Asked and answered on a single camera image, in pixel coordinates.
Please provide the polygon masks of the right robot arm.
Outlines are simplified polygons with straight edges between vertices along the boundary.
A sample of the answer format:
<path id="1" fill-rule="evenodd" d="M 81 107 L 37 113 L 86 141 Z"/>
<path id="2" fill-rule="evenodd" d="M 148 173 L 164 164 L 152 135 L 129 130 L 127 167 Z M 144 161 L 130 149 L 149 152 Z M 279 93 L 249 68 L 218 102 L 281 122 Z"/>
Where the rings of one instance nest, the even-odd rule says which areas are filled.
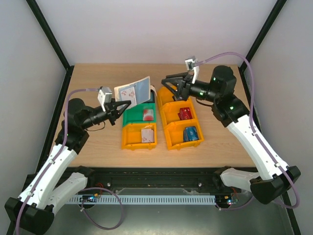
<path id="1" fill-rule="evenodd" d="M 301 172 L 282 160 L 263 137 L 250 110 L 234 94 L 236 82 L 233 70 L 224 65 L 213 69 L 209 82 L 198 81 L 188 72 L 168 75 L 161 81 L 176 100 L 192 96 L 211 102 L 215 118 L 238 139 L 257 168 L 257 172 L 247 172 L 225 166 L 215 172 L 214 188 L 223 192 L 235 187 L 251 192 L 262 204 L 276 202 L 294 186 Z"/>

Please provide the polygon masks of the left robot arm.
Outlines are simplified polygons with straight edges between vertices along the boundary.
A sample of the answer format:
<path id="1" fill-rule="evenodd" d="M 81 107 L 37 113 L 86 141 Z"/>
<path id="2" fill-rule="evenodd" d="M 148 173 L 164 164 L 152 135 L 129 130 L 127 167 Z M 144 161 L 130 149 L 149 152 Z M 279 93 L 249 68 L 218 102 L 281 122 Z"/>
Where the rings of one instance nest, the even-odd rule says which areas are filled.
<path id="1" fill-rule="evenodd" d="M 79 98 L 67 102 L 62 129 L 47 161 L 19 197 L 10 197 L 5 203 L 10 220 L 19 229 L 45 234 L 58 210 L 76 193 L 94 184 L 95 171 L 85 166 L 77 167 L 62 184 L 58 182 L 87 142 L 87 129 L 106 120 L 114 125 L 130 104 L 129 100 L 112 99 L 92 108 Z"/>

